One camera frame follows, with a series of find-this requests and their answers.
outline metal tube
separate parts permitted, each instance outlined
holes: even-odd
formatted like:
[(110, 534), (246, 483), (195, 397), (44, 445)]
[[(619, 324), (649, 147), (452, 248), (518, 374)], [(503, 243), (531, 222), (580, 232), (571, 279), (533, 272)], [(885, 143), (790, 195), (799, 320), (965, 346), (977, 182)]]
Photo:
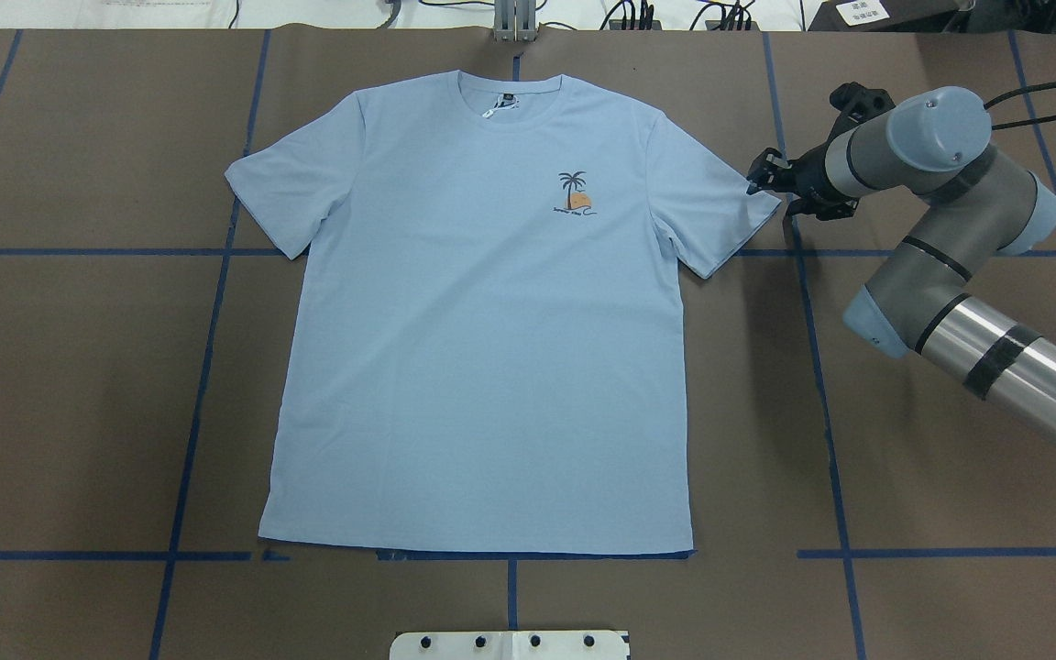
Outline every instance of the metal tube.
[(1056, 446), (1056, 345), (967, 298), (935, 326), (921, 355)]

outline t-shirt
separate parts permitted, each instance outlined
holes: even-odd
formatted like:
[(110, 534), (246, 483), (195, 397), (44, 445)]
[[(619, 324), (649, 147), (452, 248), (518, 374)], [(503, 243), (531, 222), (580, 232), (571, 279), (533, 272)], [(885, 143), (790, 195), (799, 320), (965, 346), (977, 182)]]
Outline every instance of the t-shirt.
[(260, 535), (692, 550), (678, 261), (709, 277), (778, 200), (566, 75), (363, 89), (226, 178), (309, 250)]

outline robotic arm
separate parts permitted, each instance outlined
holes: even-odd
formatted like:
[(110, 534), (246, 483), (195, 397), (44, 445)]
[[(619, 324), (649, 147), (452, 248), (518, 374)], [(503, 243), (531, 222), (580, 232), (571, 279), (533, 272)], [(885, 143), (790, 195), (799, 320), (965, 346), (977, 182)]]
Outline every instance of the robotic arm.
[(859, 290), (846, 325), (885, 354), (914, 351), (981, 399), (1056, 444), (1056, 345), (963, 291), (995, 253), (1018, 254), (1056, 226), (1056, 196), (989, 144), (992, 120), (967, 89), (897, 108), (881, 89), (843, 84), (830, 137), (793, 162), (767, 149), (749, 193), (792, 192), (789, 213), (850, 218), (859, 200), (905, 185), (930, 206)]

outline palm tree graphic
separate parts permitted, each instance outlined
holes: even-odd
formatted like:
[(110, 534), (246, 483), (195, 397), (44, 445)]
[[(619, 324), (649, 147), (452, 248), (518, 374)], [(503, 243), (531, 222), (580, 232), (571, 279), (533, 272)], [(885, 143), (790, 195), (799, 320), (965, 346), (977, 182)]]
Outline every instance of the palm tree graphic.
[(580, 192), (586, 184), (586, 180), (581, 178), (584, 172), (584, 170), (574, 171), (572, 174), (566, 171), (561, 172), (561, 185), (565, 188), (565, 208), (568, 210), (573, 209), (573, 189)]

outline white label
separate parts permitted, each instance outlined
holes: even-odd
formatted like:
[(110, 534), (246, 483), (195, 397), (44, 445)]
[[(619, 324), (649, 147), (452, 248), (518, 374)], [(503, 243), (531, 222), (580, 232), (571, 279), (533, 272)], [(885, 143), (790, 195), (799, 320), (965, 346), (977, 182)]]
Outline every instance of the white label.
[(838, 4), (837, 13), (842, 14), (842, 20), (849, 25), (871, 24), (891, 17), (879, 0), (854, 0), (854, 3)]

